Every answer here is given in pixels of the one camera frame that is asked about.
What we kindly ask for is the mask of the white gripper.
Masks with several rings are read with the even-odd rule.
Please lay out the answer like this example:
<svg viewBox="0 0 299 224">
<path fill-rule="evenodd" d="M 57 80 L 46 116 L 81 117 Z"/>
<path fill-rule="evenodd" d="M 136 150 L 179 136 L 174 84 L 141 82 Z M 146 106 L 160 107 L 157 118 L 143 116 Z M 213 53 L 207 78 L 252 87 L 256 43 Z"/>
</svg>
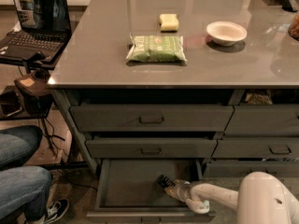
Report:
<svg viewBox="0 0 299 224">
<path fill-rule="evenodd" d="M 196 214 L 206 214 L 209 212 L 209 201 L 205 200 L 199 194 L 194 194 L 189 181 L 176 179 L 173 182 L 175 184 L 174 187 L 164 189 L 167 195 L 186 203 L 189 209 Z"/>
</svg>

